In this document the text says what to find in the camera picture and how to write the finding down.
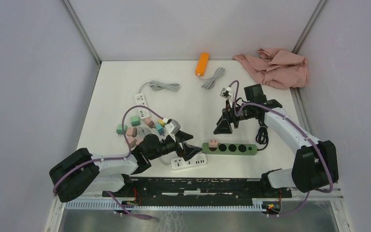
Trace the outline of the long white power strip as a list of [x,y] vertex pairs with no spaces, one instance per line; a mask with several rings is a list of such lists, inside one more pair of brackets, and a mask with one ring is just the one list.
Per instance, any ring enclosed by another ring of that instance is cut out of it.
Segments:
[[180,157],[173,158],[171,160],[171,168],[173,170],[195,168],[195,167],[205,166],[207,164],[208,164],[208,160],[204,153],[196,154],[190,160],[184,160],[184,158],[180,158]]

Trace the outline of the orange power strip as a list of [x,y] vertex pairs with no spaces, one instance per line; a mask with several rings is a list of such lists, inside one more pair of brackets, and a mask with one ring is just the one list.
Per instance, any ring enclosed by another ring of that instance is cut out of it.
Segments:
[[195,69],[195,76],[203,77],[209,61],[209,53],[202,52]]

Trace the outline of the small white power strip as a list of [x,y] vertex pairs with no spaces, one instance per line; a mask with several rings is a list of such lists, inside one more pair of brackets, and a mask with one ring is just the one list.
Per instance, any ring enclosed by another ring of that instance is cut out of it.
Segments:
[[150,111],[148,110],[148,105],[146,102],[146,97],[142,93],[138,93],[134,96],[135,104],[140,106],[138,107],[138,112],[141,119],[146,119],[150,116]]

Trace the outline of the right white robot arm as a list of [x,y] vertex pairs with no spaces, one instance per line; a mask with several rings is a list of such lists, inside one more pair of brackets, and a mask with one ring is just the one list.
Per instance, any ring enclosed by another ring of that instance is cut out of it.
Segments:
[[336,147],[330,140],[322,141],[295,123],[275,99],[268,100],[260,84],[244,88],[246,101],[237,104],[237,91],[223,88],[220,96],[226,106],[216,124],[214,134],[231,134],[239,122],[258,119],[272,129],[294,153],[293,166],[264,174],[260,192],[274,196],[281,188],[297,189],[303,193],[330,193],[339,179]]

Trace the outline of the pink plug from orange strip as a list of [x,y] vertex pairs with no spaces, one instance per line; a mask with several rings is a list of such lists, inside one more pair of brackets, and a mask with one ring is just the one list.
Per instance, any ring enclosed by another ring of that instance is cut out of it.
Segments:
[[126,130],[126,136],[136,137],[137,133],[138,131],[136,127],[128,127]]

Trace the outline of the beige plug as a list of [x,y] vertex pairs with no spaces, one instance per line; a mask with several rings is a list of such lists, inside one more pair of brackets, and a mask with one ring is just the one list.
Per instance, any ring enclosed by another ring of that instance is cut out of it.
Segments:
[[144,122],[145,124],[149,127],[149,128],[154,128],[155,127],[155,123],[154,121],[150,118],[150,117],[147,117],[144,119]]

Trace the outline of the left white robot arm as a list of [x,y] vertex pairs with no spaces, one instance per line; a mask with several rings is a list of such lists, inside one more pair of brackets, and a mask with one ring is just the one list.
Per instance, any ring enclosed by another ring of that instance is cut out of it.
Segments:
[[192,138],[191,134],[181,130],[165,139],[149,134],[130,154],[118,157],[93,155],[87,148],[79,148],[49,171],[54,184],[53,193],[63,203],[97,191],[128,196],[133,189],[130,175],[149,169],[152,160],[174,152],[188,161],[201,153],[201,147],[187,143]]

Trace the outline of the teal plug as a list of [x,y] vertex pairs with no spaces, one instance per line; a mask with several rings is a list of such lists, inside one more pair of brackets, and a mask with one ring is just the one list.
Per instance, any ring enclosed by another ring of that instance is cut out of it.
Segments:
[[157,130],[158,134],[161,135],[161,136],[163,136],[165,134],[164,127],[160,123],[156,124],[156,130]]

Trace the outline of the dark green power strip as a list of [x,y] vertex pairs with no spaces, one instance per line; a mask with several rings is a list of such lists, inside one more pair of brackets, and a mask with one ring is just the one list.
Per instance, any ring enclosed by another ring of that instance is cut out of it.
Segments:
[[257,146],[255,144],[218,143],[217,147],[210,147],[209,143],[204,143],[202,145],[202,153],[210,155],[255,156],[257,154]]

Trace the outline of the green plug from orange strip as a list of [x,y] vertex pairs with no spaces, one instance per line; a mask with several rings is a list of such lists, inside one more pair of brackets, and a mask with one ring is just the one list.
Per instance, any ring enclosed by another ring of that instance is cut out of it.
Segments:
[[116,133],[117,135],[125,135],[126,134],[126,130],[127,130],[128,126],[125,125],[125,124],[118,124],[117,128],[116,128]]

